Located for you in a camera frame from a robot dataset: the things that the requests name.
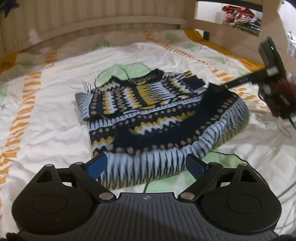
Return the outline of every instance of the silver pin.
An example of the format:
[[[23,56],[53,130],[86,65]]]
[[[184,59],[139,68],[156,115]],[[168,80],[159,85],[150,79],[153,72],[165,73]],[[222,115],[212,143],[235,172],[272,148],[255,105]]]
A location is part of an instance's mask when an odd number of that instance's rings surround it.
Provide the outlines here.
[[[110,192],[103,192],[99,195],[99,198],[102,199],[102,200],[110,200],[113,198],[113,193],[110,193]]]
[[[191,192],[183,192],[181,194],[181,198],[186,199],[186,200],[191,200],[195,198],[195,195]]]

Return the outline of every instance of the orange striped pattern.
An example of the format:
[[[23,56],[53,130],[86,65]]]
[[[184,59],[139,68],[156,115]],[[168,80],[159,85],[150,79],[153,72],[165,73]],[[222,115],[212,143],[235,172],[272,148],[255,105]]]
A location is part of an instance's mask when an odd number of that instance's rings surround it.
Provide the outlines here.
[[[20,142],[25,132],[26,126],[29,124],[31,113],[34,109],[35,94],[39,91],[41,85],[41,71],[29,73],[25,76],[23,87],[22,102],[19,110],[10,128],[10,134],[5,143],[6,150],[0,153],[0,185],[6,182],[6,176],[9,174],[14,158],[17,158],[17,153],[20,150]]]
[[[54,66],[54,62],[57,61],[57,50],[54,49],[54,50],[51,50],[49,51],[46,56],[45,56],[45,63],[46,63],[46,66],[45,67],[53,67]]]
[[[231,80],[231,79],[233,79],[233,76],[230,76],[229,74],[220,71],[219,69],[217,69],[216,67],[214,67],[212,64],[209,64],[209,63],[207,63],[207,62],[205,62],[205,61],[202,61],[202,60],[200,60],[200,59],[197,59],[197,58],[195,58],[193,55],[188,54],[188,53],[186,53],[185,51],[182,51],[182,50],[180,50],[180,49],[174,48],[174,47],[172,47],[172,46],[170,46],[170,45],[168,45],[168,44],[162,44],[162,43],[160,43],[158,40],[156,40],[156,39],[154,38],[154,36],[153,36],[153,31],[151,31],[151,30],[143,30],[143,33],[144,33],[144,35],[145,35],[146,40],[148,40],[148,41],[150,41],[150,42],[153,42],[153,43],[160,44],[160,45],[162,45],[166,50],[173,51],[173,52],[175,52],[175,53],[178,53],[178,54],[184,55],[184,56],[186,56],[186,57],[188,57],[188,58],[192,58],[192,59],[197,60],[197,61],[200,62],[200,63],[203,63],[204,65],[206,65],[207,67],[209,67],[209,68],[211,69],[211,71],[212,71],[213,74],[217,73],[217,74],[216,74],[216,77],[217,77],[217,78],[224,77],[224,79],[225,79],[224,81],[227,81],[227,80]]]

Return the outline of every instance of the wooden headboard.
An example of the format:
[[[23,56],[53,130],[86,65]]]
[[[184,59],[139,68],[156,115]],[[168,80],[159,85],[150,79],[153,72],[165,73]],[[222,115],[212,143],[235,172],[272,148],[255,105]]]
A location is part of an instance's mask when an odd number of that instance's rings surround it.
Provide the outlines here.
[[[0,59],[12,52],[52,46],[75,37],[127,29],[201,29],[234,54],[261,62],[258,46],[271,36],[287,71],[296,59],[278,14],[282,0],[208,0],[263,11],[259,37],[231,26],[196,19],[196,0],[21,0],[8,17],[0,13]]]

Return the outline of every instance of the striped wall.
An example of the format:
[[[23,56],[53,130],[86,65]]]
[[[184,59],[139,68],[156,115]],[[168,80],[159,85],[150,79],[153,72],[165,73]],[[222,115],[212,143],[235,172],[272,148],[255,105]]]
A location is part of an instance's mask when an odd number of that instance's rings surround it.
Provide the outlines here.
[[[12,52],[27,40],[38,42],[42,33],[73,23],[118,16],[158,16],[184,18],[185,1],[182,0],[21,0],[20,7],[12,9],[7,18],[0,14],[1,32],[5,52]],[[127,29],[172,29],[163,23],[123,23],[100,26],[72,32],[48,40],[40,47],[60,45],[79,36],[105,31]]]

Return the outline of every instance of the folded clothes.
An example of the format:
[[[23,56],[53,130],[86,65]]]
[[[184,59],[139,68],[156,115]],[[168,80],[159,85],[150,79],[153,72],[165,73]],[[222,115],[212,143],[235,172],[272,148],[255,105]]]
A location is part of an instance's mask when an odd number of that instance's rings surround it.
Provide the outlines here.
[[[178,174],[187,154],[203,158],[244,128],[244,101],[204,85],[190,71],[155,69],[125,81],[112,76],[89,93],[77,93],[93,155],[108,157],[98,181],[115,189]]]

